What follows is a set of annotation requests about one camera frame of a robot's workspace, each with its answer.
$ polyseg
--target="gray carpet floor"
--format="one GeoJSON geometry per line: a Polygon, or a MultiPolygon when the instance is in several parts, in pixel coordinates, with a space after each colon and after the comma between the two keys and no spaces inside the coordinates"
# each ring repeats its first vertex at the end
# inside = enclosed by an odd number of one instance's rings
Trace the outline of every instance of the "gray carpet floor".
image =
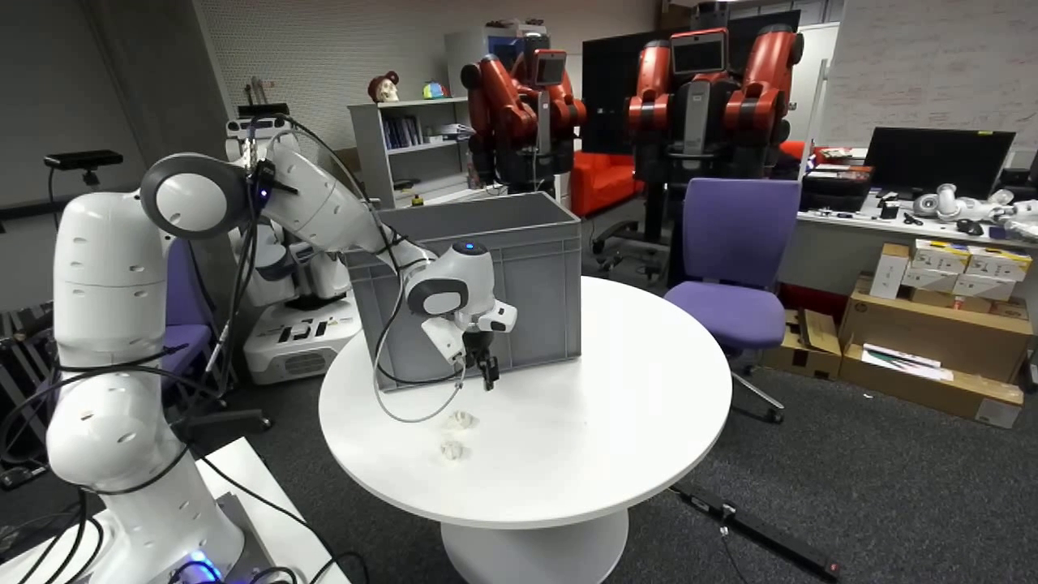
{"type": "MultiPolygon", "coordinates": [[[[609,275],[644,285],[638,262],[626,265],[609,275]]],[[[588,258],[585,268],[595,267],[588,258]]],[[[786,405],[786,422],[731,416],[686,481],[828,552],[849,584],[1038,582],[1034,399],[1004,430],[843,383],[769,370],[754,380],[786,405]]],[[[363,554],[373,582],[461,583],[437,524],[383,503],[338,468],[318,427],[319,393],[320,381],[248,389],[231,406],[264,408],[276,419],[250,442],[336,550],[363,554]]],[[[742,390],[735,400],[759,408],[742,390]]],[[[53,476],[42,478],[0,495],[0,524],[53,512],[72,498],[53,476]]],[[[716,523],[676,496],[632,508],[630,520],[608,583],[740,582],[716,523]]],[[[738,535],[730,547],[749,583],[818,581],[738,535]]],[[[353,564],[343,566],[361,582],[353,564]]]]}

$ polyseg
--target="chair base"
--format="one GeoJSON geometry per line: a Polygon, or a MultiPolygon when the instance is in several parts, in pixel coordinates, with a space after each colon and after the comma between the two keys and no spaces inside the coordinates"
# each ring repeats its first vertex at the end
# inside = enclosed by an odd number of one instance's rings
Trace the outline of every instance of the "chair base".
{"type": "Polygon", "coordinates": [[[738,414],[742,414],[743,416],[748,416],[750,418],[755,418],[755,419],[760,420],[762,422],[768,422],[769,424],[782,424],[782,422],[784,420],[782,412],[784,410],[786,410],[785,406],[783,406],[775,398],[773,398],[773,397],[769,396],[768,394],[764,393],[763,391],[761,391],[761,389],[758,388],[757,386],[755,386],[755,385],[750,384],[749,382],[745,381],[741,376],[739,376],[735,371],[731,371],[731,374],[732,374],[732,380],[733,381],[735,381],[740,386],[742,386],[742,387],[746,388],[747,390],[749,390],[755,396],[757,396],[758,399],[761,399],[762,401],[767,402],[768,406],[770,407],[770,408],[768,408],[767,413],[764,414],[764,415],[754,414],[754,413],[752,413],[752,412],[749,412],[747,410],[744,410],[742,408],[738,408],[738,407],[733,406],[732,410],[734,412],[736,412],[738,414]]]}

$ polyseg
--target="monitor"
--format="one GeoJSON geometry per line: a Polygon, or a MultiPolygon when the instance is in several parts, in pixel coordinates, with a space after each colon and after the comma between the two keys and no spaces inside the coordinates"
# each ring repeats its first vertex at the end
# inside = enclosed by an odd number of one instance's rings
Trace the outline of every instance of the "monitor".
{"type": "Polygon", "coordinates": [[[912,189],[936,192],[943,183],[959,196],[986,198],[991,193],[1014,132],[885,128],[873,130],[866,156],[872,185],[906,197],[912,189]]]}
{"type": "MultiPolygon", "coordinates": [[[[762,28],[785,24],[796,31],[800,10],[760,15],[728,22],[728,68],[741,75],[749,52],[762,28]]],[[[638,82],[638,59],[650,40],[666,40],[689,27],[653,30],[636,34],[584,40],[581,94],[588,119],[580,127],[581,148],[600,154],[631,154],[627,129],[627,98],[634,94],[638,82]]]]}
{"type": "Polygon", "coordinates": [[[676,76],[725,71],[728,65],[728,32],[712,29],[675,34],[671,37],[671,69],[676,76]]]}
{"type": "Polygon", "coordinates": [[[534,53],[534,60],[537,61],[535,85],[547,87],[563,82],[563,76],[566,74],[566,51],[538,49],[534,53]]]}

